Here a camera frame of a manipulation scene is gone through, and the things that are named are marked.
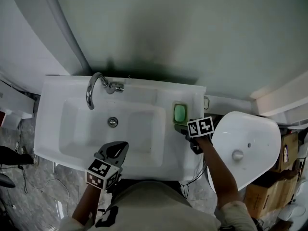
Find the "marble floor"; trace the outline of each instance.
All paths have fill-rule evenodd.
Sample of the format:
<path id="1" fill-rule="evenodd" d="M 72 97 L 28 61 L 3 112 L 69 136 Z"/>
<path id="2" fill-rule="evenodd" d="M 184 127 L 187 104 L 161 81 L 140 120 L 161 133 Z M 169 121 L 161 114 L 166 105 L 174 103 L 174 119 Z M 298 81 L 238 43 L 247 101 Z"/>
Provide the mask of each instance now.
<path id="1" fill-rule="evenodd" d="M 37 99 L 35 105 L 37 110 L 39 96 L 34 98 Z M 31 155 L 34 147 L 35 121 L 35 117 L 23 120 L 20 136 L 20 146 L 25 146 Z M 19 135 L 18 130 L 0 128 L 0 145 L 15 148 Z M 87 186 L 84 182 L 84 172 L 56 165 L 40 157 L 35 158 L 35 161 L 33 166 L 24 167 L 27 193 L 24 190 L 22 170 L 3 165 L 2 172 L 14 181 L 16 188 L 0 187 L 0 196 L 16 228 L 20 231 L 58 230 L 61 218 L 67 214 L 72 215 Z M 189 187 L 187 200 L 192 207 L 213 215 L 217 197 L 206 176 L 203 175 Z M 110 202 L 111 195 L 103 192 L 99 208 L 106 209 Z M 264 227 L 272 225 L 276 218 L 275 215 L 265 218 Z"/>

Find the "person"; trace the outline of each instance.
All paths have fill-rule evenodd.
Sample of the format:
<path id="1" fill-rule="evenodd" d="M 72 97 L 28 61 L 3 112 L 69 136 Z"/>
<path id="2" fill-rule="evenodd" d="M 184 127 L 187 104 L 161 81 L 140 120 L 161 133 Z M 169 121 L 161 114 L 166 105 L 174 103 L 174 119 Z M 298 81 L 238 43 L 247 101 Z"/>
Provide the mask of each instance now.
<path id="1" fill-rule="evenodd" d="M 224 226 L 214 216 L 193 209 L 177 188 L 178 182 L 120 180 L 110 206 L 95 225 L 101 190 L 89 185 L 72 217 L 61 220 L 59 231 L 257 231 L 233 175 L 207 137 L 196 140 L 212 176 Z"/>

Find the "green soap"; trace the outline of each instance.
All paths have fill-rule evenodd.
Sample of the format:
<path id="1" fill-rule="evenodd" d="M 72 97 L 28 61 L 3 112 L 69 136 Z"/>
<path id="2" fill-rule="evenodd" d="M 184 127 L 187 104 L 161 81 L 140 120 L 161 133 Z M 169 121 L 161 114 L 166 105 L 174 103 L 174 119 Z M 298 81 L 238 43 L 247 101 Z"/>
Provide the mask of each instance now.
<path id="1" fill-rule="evenodd" d="M 183 122 L 186 117 L 185 107 L 183 105 L 176 105 L 174 108 L 174 119 L 176 122 Z"/>

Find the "shirt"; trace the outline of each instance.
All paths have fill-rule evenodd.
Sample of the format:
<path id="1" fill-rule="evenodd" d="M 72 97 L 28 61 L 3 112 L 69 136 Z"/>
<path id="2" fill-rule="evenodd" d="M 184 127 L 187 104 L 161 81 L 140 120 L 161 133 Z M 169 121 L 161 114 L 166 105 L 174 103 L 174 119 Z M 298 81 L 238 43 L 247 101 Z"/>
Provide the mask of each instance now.
<path id="1" fill-rule="evenodd" d="M 235 201 L 221 208 L 224 223 L 237 231 L 257 231 L 244 203 Z M 221 222 L 193 209 L 175 190 L 161 182 L 143 181 L 130 186 L 111 203 L 90 228 L 65 217 L 59 231 L 217 231 Z"/>

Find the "white sink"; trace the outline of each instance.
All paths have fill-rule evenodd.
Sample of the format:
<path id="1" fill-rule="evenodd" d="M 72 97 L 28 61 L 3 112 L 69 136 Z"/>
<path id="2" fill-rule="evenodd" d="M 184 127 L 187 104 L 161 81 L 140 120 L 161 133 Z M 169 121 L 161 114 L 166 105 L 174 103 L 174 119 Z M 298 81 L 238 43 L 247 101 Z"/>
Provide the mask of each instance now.
<path id="1" fill-rule="evenodd" d="M 129 179 L 191 180 L 202 168 L 184 136 L 174 130 L 175 103 L 188 106 L 189 119 L 204 116 L 205 87 L 140 79 L 109 78 L 124 83 L 123 93 L 106 93 L 98 80 L 94 110 L 86 103 L 90 77 L 46 77 L 38 108 L 35 154 L 84 170 L 105 144 L 127 141 L 123 176 Z M 110 117 L 118 125 L 107 124 Z"/>
<path id="2" fill-rule="evenodd" d="M 226 114 L 218 123 L 212 143 L 240 190 L 276 163 L 281 135 L 273 120 L 234 111 Z M 243 157 L 234 160 L 234 151 L 241 152 Z M 207 171 L 210 185 L 215 191 Z"/>

